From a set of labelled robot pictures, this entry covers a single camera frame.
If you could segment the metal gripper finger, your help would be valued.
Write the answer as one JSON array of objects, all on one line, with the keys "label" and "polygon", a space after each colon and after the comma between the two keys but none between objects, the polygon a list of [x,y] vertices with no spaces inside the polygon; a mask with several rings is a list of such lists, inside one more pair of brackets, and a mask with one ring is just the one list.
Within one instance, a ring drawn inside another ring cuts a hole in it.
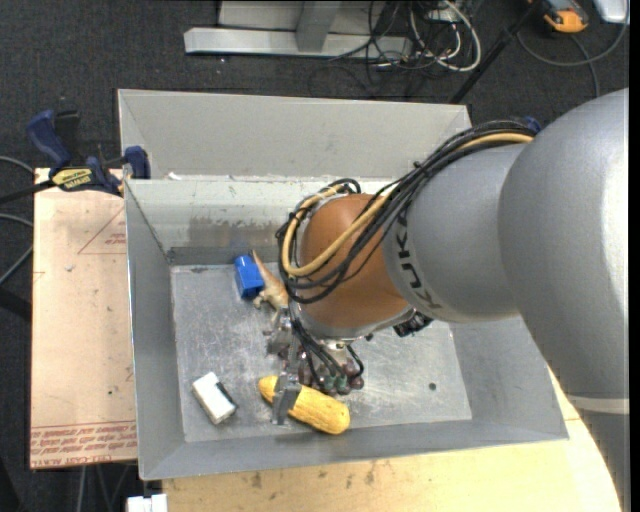
[{"label": "metal gripper finger", "polygon": [[273,315],[270,328],[264,332],[264,335],[268,355],[292,356],[295,344],[292,319],[288,309],[279,309]]},{"label": "metal gripper finger", "polygon": [[296,375],[284,371],[277,377],[272,399],[271,422],[273,424],[285,423],[288,412],[294,407],[301,389],[302,386]]}]

